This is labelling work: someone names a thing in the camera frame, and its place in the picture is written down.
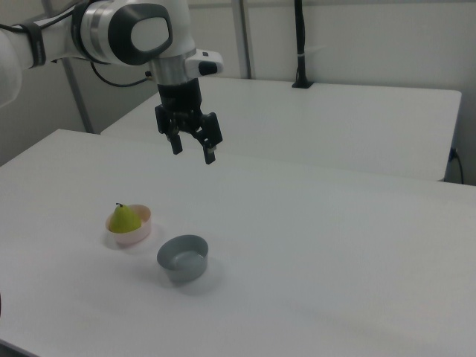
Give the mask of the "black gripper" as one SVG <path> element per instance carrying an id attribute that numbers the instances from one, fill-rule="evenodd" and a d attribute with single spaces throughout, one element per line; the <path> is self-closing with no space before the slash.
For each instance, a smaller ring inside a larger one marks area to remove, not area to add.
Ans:
<path id="1" fill-rule="evenodd" d="M 174 155 L 182 152 L 179 130 L 192 132 L 202 145 L 205 163 L 212 164 L 215 150 L 223 140 L 214 112 L 202 114 L 202 95 L 198 80 L 176 86 L 158 85 L 161 104 L 155 107 L 158 131 L 167 136 Z"/>

